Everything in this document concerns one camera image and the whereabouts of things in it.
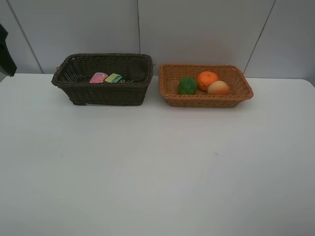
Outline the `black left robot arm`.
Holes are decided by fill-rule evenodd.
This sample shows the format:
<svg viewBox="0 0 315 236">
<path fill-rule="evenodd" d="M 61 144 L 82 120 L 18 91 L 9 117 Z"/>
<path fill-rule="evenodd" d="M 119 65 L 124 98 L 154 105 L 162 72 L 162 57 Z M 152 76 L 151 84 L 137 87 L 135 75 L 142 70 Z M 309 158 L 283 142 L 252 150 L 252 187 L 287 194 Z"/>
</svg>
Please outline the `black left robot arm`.
<svg viewBox="0 0 315 236">
<path fill-rule="evenodd" d="M 8 32 L 2 25 L 0 25 L 0 71 L 6 76 L 13 77 L 17 70 L 17 66 L 8 51 L 6 45 L 7 36 Z"/>
</svg>

